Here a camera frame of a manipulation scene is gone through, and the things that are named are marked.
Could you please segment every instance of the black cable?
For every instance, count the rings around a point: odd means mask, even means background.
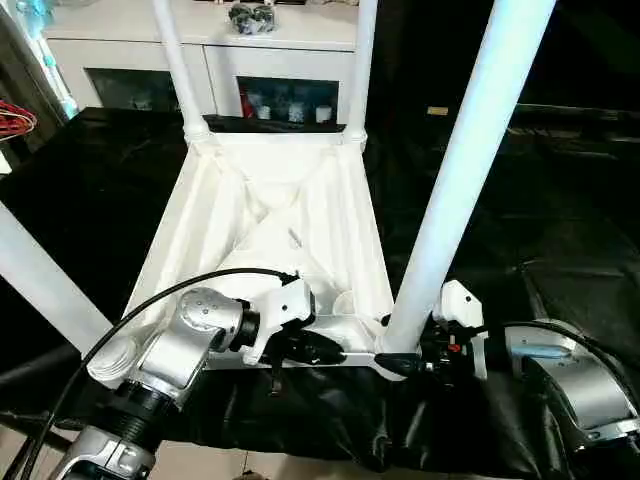
[[[180,283],[177,283],[176,285],[169,287],[161,291],[160,293],[156,293],[154,296],[150,297],[149,299],[145,300],[140,305],[135,307],[133,310],[127,313],[124,317],[122,317],[122,319],[118,323],[116,323],[107,333],[105,333],[104,336],[100,340],[98,340],[98,342],[91,348],[91,350],[89,350],[89,353],[87,353],[87,355],[80,362],[80,366],[71,376],[71,378],[65,385],[64,389],[62,390],[62,393],[58,397],[58,400],[56,401],[53,409],[51,410],[51,413],[49,413],[49,417],[47,418],[46,423],[42,427],[42,432],[40,432],[40,435],[38,436],[38,439],[36,440],[35,445],[29,452],[29,457],[24,466],[24,470],[22,470],[22,476],[20,477],[21,480],[29,480],[29,477],[31,476],[31,472],[35,467],[36,460],[38,459],[38,454],[40,453],[40,450],[42,449],[42,445],[44,444],[47,432],[49,432],[49,430],[51,430],[51,427],[53,427],[53,422],[55,422],[56,416],[58,415],[60,408],[62,407],[62,404],[64,403],[64,400],[66,399],[67,395],[71,391],[71,388],[73,387],[75,381],[85,371],[91,359],[100,351],[102,347],[104,347],[107,344],[109,340],[113,338],[113,336],[116,333],[118,333],[122,329],[122,327],[124,327],[126,324],[128,324],[131,320],[133,320],[135,317],[137,317],[140,313],[142,313],[144,310],[149,308],[154,303],[158,302],[159,300],[162,300],[165,297],[168,297],[169,295],[177,292],[178,290],[182,290],[183,288],[189,287],[195,283],[200,283],[212,278],[223,277],[225,275],[237,275],[237,274],[243,274],[243,273],[254,273],[257,275],[269,275],[272,277],[278,277],[283,284],[289,283],[292,280],[295,280],[297,278],[287,273],[278,272],[276,270],[269,270],[266,268],[230,268],[227,270],[218,270],[217,272],[205,273],[205,274],[190,278],[188,280],[184,280]]]
[[[473,332],[477,335],[479,333],[482,332],[489,332],[490,330],[497,330],[497,329],[505,329],[505,328],[509,328],[509,327],[528,327],[528,328],[539,328],[541,330],[548,330],[550,332],[554,332],[557,333],[559,335],[563,335],[571,340],[573,340],[574,342],[576,342],[577,344],[581,345],[582,347],[584,347],[589,353],[591,353],[592,355],[594,355],[596,358],[598,358],[599,360],[602,361],[602,363],[604,363],[608,368],[611,369],[610,365],[611,361],[605,356],[604,354],[609,355],[612,358],[615,358],[618,362],[620,362],[622,365],[626,365],[630,368],[633,368],[634,370],[637,370],[640,372],[640,360],[638,360],[637,358],[631,356],[631,355],[627,355],[625,353],[620,352],[619,350],[609,346],[609,345],[605,345],[593,338],[590,337],[585,337],[582,336],[578,333],[574,333],[571,330],[567,330],[564,327],[561,327],[560,325],[556,325],[553,323],[546,323],[546,322],[506,322],[506,323],[502,323],[502,324],[497,324],[497,325],[483,325],[481,327],[477,327],[473,329]]]

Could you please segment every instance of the glass cabinet door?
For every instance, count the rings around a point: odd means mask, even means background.
[[[305,124],[337,122],[337,81],[237,77],[242,116]]]
[[[165,71],[85,68],[103,107],[173,112],[180,110],[171,75]]]

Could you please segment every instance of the shelf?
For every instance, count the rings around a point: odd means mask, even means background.
[[[278,28],[266,35],[239,35],[228,5],[171,2],[183,44],[296,50],[355,51],[357,7],[343,4],[279,5]],[[151,0],[100,0],[86,7],[57,7],[47,38],[158,42]]]

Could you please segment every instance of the white cabinet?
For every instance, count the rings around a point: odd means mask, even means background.
[[[258,116],[259,96],[273,119],[287,120],[276,110],[295,111],[298,104],[307,123],[322,123],[316,109],[325,119],[347,121],[353,52],[207,46],[205,55],[221,115],[243,116],[250,108]]]
[[[239,35],[228,6],[172,0],[185,61],[205,114],[346,123],[356,7],[280,5],[277,29]],[[45,34],[80,109],[176,108],[151,0],[58,7]]]
[[[177,100],[159,43],[50,39],[49,47],[78,108],[175,110]],[[216,113],[209,74],[199,45],[184,45],[203,113]]]

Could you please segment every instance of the cabinet door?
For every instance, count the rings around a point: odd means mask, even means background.
[[[161,44],[59,39],[47,43],[81,110],[85,107],[178,109]],[[184,45],[182,48],[202,113],[216,113],[202,47]]]
[[[220,115],[346,123],[352,52],[206,46]]]

